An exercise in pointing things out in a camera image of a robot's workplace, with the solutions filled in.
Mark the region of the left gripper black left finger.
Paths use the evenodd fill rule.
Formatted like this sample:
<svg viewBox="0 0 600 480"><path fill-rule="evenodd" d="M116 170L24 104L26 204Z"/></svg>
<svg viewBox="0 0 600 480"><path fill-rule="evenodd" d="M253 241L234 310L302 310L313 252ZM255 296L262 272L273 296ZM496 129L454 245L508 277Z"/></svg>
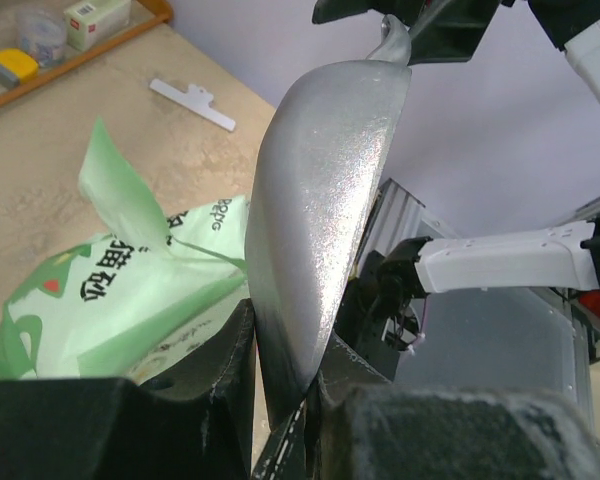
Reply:
<svg viewBox="0 0 600 480"><path fill-rule="evenodd" d="M255 390L254 311L142 384L0 381L0 479L246 479Z"/></svg>

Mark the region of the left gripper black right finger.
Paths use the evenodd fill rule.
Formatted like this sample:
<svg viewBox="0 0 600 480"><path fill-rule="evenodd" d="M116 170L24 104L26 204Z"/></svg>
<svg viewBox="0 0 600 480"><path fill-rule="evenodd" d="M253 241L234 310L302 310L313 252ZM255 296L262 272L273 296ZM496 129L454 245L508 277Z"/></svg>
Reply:
<svg viewBox="0 0 600 480"><path fill-rule="evenodd" d="M600 479L600 446L546 392L413 390L339 337L308 398L272 430L255 479Z"/></svg>

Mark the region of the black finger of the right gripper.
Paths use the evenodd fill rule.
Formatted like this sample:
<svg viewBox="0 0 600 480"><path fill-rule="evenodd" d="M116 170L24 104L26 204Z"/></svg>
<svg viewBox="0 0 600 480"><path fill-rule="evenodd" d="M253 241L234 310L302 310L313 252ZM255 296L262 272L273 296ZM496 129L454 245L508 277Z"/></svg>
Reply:
<svg viewBox="0 0 600 480"><path fill-rule="evenodd" d="M368 11L383 15L381 42L369 57L404 65L465 63L500 3L484 0L318 1L312 22L333 22Z"/></svg>

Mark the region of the green cat litter bag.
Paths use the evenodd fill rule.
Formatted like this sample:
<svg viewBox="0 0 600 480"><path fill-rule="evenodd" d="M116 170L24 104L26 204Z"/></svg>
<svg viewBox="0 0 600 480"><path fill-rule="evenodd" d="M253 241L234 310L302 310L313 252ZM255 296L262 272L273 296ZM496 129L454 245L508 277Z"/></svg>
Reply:
<svg viewBox="0 0 600 480"><path fill-rule="evenodd" d="M0 379L142 383L216 335L248 293L246 197L166 216L102 122L78 186L107 230L44 260L5 301Z"/></svg>

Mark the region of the silver metal scoop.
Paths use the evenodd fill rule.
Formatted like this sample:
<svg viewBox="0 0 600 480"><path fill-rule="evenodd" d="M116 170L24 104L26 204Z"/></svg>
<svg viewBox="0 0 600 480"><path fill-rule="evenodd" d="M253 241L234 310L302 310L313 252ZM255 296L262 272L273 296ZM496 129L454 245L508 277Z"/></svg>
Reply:
<svg viewBox="0 0 600 480"><path fill-rule="evenodd" d="M411 81L388 15L366 58L300 77L261 143L245 239L269 423L302 402L325 353Z"/></svg>

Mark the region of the white bag clip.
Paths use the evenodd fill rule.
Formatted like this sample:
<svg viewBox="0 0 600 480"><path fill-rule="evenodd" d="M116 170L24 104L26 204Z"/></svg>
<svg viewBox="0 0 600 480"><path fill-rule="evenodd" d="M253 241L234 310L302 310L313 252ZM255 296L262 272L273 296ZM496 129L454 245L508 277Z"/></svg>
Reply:
<svg viewBox="0 0 600 480"><path fill-rule="evenodd" d="M149 88L228 132L235 130L236 122L213 108L214 95L201 86L189 84L186 91L181 91L154 78L150 81Z"/></svg>

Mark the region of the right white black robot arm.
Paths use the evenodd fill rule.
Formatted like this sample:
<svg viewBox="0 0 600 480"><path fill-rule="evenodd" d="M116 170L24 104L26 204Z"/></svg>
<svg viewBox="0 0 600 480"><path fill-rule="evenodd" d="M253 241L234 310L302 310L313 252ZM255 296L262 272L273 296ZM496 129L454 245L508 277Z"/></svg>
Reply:
<svg viewBox="0 0 600 480"><path fill-rule="evenodd" d="M333 22L369 10L383 14L382 36L408 30L412 65L472 59L499 7L497 1L319 1L312 21ZM600 104L600 1L532 1L553 46ZM407 314L414 299L473 288L555 287L600 293L600 214L561 228L468 239L421 236L401 241L377 266L375 280L351 282L336 330L344 339L375 323L388 326L391 348L425 338L426 320Z"/></svg>

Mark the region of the green white carton box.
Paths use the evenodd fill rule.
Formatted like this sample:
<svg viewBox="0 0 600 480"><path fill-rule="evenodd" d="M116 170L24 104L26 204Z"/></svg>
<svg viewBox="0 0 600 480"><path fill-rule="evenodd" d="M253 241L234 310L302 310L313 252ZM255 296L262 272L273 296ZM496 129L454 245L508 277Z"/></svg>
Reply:
<svg viewBox="0 0 600 480"><path fill-rule="evenodd" d="M64 11L67 43L85 52L125 28L130 21L130 0L78 1Z"/></svg>

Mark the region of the yellow grey tape measure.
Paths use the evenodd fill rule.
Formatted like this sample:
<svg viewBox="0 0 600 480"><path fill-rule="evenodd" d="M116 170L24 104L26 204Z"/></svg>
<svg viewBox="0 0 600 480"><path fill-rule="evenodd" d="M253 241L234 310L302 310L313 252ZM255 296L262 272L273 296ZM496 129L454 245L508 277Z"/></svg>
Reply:
<svg viewBox="0 0 600 480"><path fill-rule="evenodd" d="M13 89L28 83L38 74L36 60L17 48L0 50L0 85Z"/></svg>

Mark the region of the clear plastic cup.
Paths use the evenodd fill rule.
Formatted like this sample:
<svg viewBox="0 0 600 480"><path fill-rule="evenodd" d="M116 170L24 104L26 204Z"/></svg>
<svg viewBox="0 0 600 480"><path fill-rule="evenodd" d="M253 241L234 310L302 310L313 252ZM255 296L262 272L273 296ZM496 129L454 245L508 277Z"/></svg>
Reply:
<svg viewBox="0 0 600 480"><path fill-rule="evenodd" d="M41 68L60 65L66 57L64 18L47 7L22 7L15 14L17 47Z"/></svg>

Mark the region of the wooden shoe rack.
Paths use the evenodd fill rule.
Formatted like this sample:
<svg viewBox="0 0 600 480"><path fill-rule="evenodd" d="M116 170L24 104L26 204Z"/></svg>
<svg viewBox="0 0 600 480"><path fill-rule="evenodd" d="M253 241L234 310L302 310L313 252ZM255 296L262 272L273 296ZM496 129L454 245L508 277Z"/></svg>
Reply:
<svg viewBox="0 0 600 480"><path fill-rule="evenodd" d="M24 4L24 1L7 1L3 6L0 6L0 22L5 27L4 30L0 31L0 50L8 47L10 35L14 32L14 29L8 27L5 22L7 20L14 20L16 8ZM0 108L45 84L53 82L62 75L79 68L81 65L115 49L125 42L143 35L160 24L169 23L173 19L173 16L174 12L168 1L134 1L131 7L130 23L120 32L100 41L85 53L67 48L65 60L60 65L50 69L43 69L35 78L24 85L14 87L13 89L0 86Z"/></svg>

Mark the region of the aluminium frame rail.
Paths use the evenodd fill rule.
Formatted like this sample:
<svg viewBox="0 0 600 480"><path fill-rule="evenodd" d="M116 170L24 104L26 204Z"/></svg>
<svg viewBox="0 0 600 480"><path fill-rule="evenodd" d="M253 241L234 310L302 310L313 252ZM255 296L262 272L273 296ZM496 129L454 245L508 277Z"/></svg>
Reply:
<svg viewBox="0 0 600 480"><path fill-rule="evenodd" d="M355 350L390 380L413 387L546 388L565 394L600 436L600 307L565 289L465 290L414 301L406 324L365 322Z"/></svg>

